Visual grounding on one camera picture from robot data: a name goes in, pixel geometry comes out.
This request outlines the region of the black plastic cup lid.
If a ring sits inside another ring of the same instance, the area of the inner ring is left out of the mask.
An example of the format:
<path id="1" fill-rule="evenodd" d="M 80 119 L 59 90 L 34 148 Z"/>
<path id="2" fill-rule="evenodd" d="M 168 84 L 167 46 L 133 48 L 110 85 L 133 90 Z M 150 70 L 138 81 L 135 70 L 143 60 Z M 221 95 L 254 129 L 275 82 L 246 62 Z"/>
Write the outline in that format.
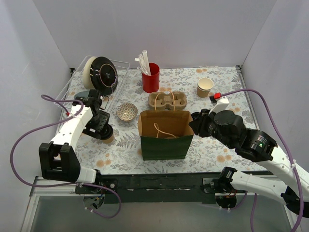
<path id="1" fill-rule="evenodd" d="M 111 125 L 105 125 L 100 131 L 101 140 L 108 140 L 113 135 L 113 128 Z"/>

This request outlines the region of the stack of brown paper cups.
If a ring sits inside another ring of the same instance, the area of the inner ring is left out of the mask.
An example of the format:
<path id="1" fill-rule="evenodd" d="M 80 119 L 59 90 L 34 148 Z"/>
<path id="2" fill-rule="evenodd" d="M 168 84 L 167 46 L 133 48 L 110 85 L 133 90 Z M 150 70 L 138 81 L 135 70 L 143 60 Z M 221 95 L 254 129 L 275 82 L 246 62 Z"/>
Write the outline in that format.
<path id="1" fill-rule="evenodd" d="M 200 98 L 205 98 L 209 95 L 213 88 L 213 81 L 209 78 L 201 78 L 197 83 L 197 95 Z"/>

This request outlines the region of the green paper bag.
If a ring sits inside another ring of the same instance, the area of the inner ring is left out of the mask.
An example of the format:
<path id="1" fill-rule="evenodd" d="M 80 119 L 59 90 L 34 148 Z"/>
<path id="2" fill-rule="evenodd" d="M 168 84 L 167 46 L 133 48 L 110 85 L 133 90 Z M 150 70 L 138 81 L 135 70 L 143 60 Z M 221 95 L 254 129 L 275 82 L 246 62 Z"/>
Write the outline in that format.
<path id="1" fill-rule="evenodd" d="M 191 113 L 185 109 L 141 112 L 138 130 L 143 160 L 185 159 L 194 136 L 191 121 Z"/>

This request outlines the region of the brown paper coffee cup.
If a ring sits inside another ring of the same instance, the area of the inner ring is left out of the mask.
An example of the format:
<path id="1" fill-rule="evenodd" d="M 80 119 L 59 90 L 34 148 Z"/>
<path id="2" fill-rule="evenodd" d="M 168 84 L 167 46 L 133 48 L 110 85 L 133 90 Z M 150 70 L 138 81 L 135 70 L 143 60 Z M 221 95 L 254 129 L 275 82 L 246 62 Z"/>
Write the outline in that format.
<path id="1" fill-rule="evenodd" d="M 110 144 L 113 140 L 114 140 L 114 136 L 113 136 L 113 134 L 112 134 L 111 136 L 102 139 L 102 142 L 103 142 L 104 144 Z"/>

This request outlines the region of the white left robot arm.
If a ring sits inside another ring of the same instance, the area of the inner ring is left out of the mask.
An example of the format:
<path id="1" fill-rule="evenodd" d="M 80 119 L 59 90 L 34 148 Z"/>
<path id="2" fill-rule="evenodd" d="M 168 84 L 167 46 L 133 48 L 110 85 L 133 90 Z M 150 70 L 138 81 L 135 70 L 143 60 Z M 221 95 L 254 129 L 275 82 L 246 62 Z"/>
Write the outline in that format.
<path id="1" fill-rule="evenodd" d="M 75 96 L 68 120 L 49 143 L 39 147 L 41 172 L 44 179 L 86 183 L 92 193 L 102 190 L 103 182 L 97 178 L 98 171 L 80 165 L 75 154 L 82 134 L 108 144 L 113 141 L 113 128 L 109 113 L 101 109 L 103 95 L 92 89 Z"/>

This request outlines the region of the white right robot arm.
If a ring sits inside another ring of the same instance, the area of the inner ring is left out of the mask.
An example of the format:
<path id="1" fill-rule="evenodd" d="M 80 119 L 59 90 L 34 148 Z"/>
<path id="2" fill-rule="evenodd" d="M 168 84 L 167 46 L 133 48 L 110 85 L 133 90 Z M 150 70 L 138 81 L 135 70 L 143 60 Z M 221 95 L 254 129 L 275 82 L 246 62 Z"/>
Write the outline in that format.
<path id="1" fill-rule="evenodd" d="M 303 217 L 309 216 L 309 174 L 298 168 L 303 196 L 299 197 L 298 185 L 287 155 L 267 133 L 245 127 L 242 117 L 232 111 L 214 113 L 203 109 L 191 114 L 189 126 L 194 134 L 212 137 L 237 155 L 267 168 L 273 177 L 263 177 L 224 167 L 218 178 L 204 180 L 204 190 L 228 193 L 233 190 L 254 192 L 285 205 L 299 214 L 300 200 L 304 201 Z"/>

